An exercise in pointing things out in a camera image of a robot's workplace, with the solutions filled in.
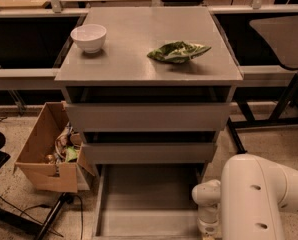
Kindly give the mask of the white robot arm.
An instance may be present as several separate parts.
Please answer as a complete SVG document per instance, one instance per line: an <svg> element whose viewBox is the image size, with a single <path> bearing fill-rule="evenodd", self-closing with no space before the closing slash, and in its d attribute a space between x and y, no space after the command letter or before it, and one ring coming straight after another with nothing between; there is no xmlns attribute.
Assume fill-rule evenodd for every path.
<svg viewBox="0 0 298 240"><path fill-rule="evenodd" d="M196 185L200 232L211 239L285 240L282 212L298 213L298 171L251 154L231 157L221 178Z"/></svg>

